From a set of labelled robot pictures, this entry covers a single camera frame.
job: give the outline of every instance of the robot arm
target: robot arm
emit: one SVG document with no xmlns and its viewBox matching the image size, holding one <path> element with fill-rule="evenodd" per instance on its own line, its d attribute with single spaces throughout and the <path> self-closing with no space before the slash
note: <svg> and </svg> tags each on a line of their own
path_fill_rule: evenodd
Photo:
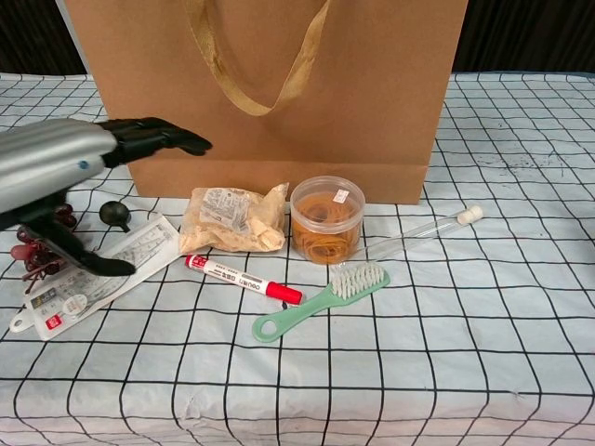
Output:
<svg viewBox="0 0 595 446">
<path fill-rule="evenodd" d="M 126 276 L 133 265 L 97 256 L 54 219 L 71 186 L 105 167 L 179 147 L 195 156 L 211 143 L 158 118 L 91 124 L 56 119 L 0 134 L 0 230 L 16 224 L 44 239 L 74 265 L 101 276 Z"/>
</svg>

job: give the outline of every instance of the paper bag handle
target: paper bag handle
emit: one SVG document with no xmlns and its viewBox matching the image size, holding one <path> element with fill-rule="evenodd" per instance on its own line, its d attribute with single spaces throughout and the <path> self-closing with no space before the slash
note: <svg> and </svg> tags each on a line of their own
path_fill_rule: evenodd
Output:
<svg viewBox="0 0 595 446">
<path fill-rule="evenodd" d="M 206 13 L 206 0 L 186 0 L 185 7 L 196 45 L 198 45 L 206 65 L 213 73 L 225 96 L 240 110 L 252 116 L 264 116 L 275 108 L 280 108 L 292 99 L 297 98 L 306 88 L 312 66 L 318 54 L 326 13 L 330 3 L 331 0 L 324 1 L 324 4 L 308 26 L 301 48 L 272 107 L 250 98 L 231 78 L 230 72 L 225 68 L 225 64 L 219 55 L 215 35 Z"/>
</svg>

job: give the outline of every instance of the silver robot arm casing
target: silver robot arm casing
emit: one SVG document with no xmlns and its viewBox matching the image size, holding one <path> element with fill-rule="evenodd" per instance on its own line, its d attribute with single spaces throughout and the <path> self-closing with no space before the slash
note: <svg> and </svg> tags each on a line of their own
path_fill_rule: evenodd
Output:
<svg viewBox="0 0 595 446">
<path fill-rule="evenodd" d="M 111 132 L 72 119 L 0 133 L 0 214 L 101 173 L 116 146 Z"/>
</svg>

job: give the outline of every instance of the marker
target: marker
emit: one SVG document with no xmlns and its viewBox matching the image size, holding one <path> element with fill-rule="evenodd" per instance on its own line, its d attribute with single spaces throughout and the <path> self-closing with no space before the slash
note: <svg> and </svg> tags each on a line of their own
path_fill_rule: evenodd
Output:
<svg viewBox="0 0 595 446">
<path fill-rule="evenodd" d="M 190 269 L 198 269 L 204 274 L 217 277 L 224 282 L 234 283 L 247 290 L 283 300 L 288 304 L 299 305 L 299 302 L 301 302 L 302 293 L 298 290 L 280 285 L 279 283 L 265 281 L 264 279 L 226 267 L 202 256 L 187 256 L 186 266 Z"/>
</svg>

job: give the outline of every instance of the clear plastic jar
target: clear plastic jar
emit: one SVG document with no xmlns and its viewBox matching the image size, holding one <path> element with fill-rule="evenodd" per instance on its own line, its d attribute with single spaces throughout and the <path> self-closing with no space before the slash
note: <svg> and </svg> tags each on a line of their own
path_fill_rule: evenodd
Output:
<svg viewBox="0 0 595 446">
<path fill-rule="evenodd" d="M 310 261 L 333 265 L 357 249 L 364 218 L 364 193 L 341 177 L 301 182 L 290 198 L 292 244 Z"/>
</svg>

